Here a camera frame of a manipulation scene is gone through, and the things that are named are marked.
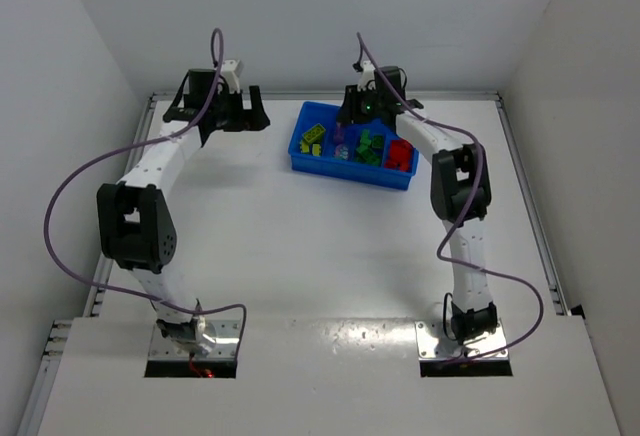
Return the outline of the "purple round printed lego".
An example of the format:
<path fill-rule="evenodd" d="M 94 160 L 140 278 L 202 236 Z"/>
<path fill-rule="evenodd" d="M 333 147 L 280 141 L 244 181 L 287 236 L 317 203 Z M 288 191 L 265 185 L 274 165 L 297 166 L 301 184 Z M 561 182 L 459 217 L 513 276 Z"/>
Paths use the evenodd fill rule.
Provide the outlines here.
<path fill-rule="evenodd" d="M 347 144 L 339 144 L 334 149 L 333 157 L 341 161 L 348 161 L 350 156 L 350 148 Z"/>

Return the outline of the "lime green lego brick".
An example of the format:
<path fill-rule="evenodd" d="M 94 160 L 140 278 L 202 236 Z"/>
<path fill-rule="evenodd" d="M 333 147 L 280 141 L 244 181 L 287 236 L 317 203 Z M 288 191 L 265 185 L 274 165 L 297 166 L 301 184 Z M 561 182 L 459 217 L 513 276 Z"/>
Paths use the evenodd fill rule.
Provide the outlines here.
<path fill-rule="evenodd" d="M 326 134 L 326 129 L 321 124 L 315 124 L 305 131 L 299 142 L 300 153 L 320 157 L 322 155 L 322 143 Z"/>

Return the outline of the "red lego brick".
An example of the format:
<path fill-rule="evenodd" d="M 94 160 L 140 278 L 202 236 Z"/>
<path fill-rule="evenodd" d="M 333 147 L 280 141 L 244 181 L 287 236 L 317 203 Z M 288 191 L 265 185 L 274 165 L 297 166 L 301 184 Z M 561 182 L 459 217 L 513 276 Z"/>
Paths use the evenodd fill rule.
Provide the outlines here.
<path fill-rule="evenodd" d="M 390 142 L 387 158 L 384 162 L 386 169 L 409 172 L 412 167 L 413 146 L 404 139 L 394 139 Z"/>

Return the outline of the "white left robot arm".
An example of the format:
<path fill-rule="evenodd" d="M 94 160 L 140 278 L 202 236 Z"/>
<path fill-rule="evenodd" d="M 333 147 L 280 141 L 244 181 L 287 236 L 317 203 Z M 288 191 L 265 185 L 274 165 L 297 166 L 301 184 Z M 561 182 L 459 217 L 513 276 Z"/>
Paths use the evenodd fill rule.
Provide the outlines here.
<path fill-rule="evenodd" d="M 192 69 L 162 117 L 159 143 L 151 145 L 118 182 L 97 192 L 103 254 L 127 271 L 151 299 L 161 335 L 190 355 L 215 346 L 199 300 L 172 266 L 178 247 L 167 196 L 187 161 L 215 131 L 261 131 L 270 120 L 260 89 L 240 88 L 242 63 L 225 60 L 214 70 Z"/>

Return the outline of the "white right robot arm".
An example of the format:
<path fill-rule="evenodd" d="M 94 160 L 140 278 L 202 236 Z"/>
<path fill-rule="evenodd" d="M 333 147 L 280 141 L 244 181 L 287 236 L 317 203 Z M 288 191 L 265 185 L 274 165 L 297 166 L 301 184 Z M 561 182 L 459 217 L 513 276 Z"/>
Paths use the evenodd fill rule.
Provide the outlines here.
<path fill-rule="evenodd" d="M 430 201 L 446 231 L 436 254 L 453 267 L 447 336 L 462 344 L 495 331 L 497 307 L 483 272 L 483 221 L 492 199 L 484 148 L 469 132 L 427 118 L 421 103 L 406 100 L 401 68 L 377 70 L 366 60 L 354 69 L 360 79 L 345 87 L 338 124 L 378 119 L 430 162 Z"/>

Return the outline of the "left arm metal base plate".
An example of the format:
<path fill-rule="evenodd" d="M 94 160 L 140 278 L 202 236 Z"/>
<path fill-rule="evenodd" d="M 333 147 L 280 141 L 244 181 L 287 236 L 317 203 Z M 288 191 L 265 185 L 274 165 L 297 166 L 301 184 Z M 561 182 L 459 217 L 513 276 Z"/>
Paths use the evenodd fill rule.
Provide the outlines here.
<path fill-rule="evenodd" d="M 239 320 L 206 320 L 181 333 L 153 328 L 148 359 L 160 362 L 197 361 L 233 362 L 240 339 Z"/>

